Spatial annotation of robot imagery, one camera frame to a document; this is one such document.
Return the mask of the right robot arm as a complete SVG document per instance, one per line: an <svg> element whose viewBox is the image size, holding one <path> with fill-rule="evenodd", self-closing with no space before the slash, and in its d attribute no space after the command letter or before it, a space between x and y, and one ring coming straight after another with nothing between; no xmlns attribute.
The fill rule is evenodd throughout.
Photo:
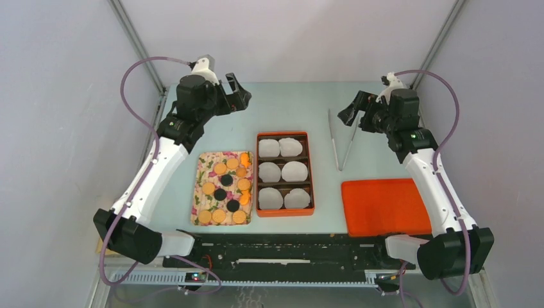
<svg viewBox="0 0 544 308"><path fill-rule="evenodd" d="M358 112L363 112L358 127L386 135L389 148L414 181L430 219L431 239L407 234L383 236L373 251L373 260L381 268L407 261L429 280L476 274L483 268L494 235L489 228L477 226L457 197L435 138L419 125L419 104L416 91L411 89L395 89L388 98L360 90L338 113L346 126L352 126Z"/></svg>

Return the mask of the floral rectangular tray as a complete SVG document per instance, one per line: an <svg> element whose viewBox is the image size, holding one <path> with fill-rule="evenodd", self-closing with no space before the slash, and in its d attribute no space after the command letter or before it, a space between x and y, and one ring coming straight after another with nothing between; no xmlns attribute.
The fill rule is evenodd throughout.
<svg viewBox="0 0 544 308"><path fill-rule="evenodd" d="M251 180L251 188L249 189L251 193L251 200L245 206L240 206L239 210L243 210L246 213L247 220L243 225L248 225L251 223L251 215L253 210L253 187L254 187L254 155L250 151L214 151L214 152L204 152L198 157L198 164L196 169L196 179L194 185L194 192L192 197L192 207L191 207L191 218L190 222L194 226L200 227L233 227L233 226L242 226L237 225L232 221L232 212L229 212L226 208L226 204L229 200L235 199L239 201L241 196L241 191L237 187L237 183L240 179L235 174L235 170L227 169L225 174L229 174L233 177L233 184L229 187L224 187L221 185L220 178L222 175L216 175L214 172L214 166L218 163L225 163L230 158L237 158L240 161L241 153L247 152L250 155L251 164L247 170L247 174L244 178ZM224 189L227 192L227 197L223 201L215 200L213 194L205 195L202 192L202 185L206 182L212 182L215 184L216 189ZM202 210L209 210L211 213L216 209L222 209L226 212L226 220L222 225L217 225L213 220L208 225L199 225L198 224L198 213Z"/></svg>

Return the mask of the metal tongs white handle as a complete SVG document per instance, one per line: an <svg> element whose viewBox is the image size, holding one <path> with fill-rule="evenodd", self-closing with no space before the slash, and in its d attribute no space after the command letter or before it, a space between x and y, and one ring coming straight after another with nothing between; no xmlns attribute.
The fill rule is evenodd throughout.
<svg viewBox="0 0 544 308"><path fill-rule="evenodd" d="M340 118L341 115L345 116L345 113L338 113L331 108L327 110L328 129L330 132L336 168L339 172L344 171L346 168L346 163L352 149L360 118L360 115L357 112L353 113L349 111L347 114L347 123L344 123Z"/></svg>

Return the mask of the orange cookie tin box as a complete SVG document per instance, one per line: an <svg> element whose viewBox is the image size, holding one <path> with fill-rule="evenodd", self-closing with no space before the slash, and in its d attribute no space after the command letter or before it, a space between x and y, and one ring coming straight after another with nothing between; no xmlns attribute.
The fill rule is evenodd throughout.
<svg viewBox="0 0 544 308"><path fill-rule="evenodd" d="M259 217L313 215L316 206L307 132L258 133L255 172Z"/></svg>

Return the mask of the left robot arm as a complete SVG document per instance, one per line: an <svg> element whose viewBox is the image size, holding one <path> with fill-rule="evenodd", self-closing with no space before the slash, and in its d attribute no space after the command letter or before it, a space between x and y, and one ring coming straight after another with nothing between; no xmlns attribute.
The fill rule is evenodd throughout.
<svg viewBox="0 0 544 308"><path fill-rule="evenodd" d="M150 219L173 173L189 156L204 134L204 126L215 116L247 109L251 93L245 90L234 73L226 74L231 88L212 83L198 74L180 79L176 100L153 133L151 153L126 192L110 210L99 209L93 222L103 241L101 255L107 250L141 264L156 257L177 255L187 267L195 267L203 250L195 238L184 231L157 232L149 227Z"/></svg>

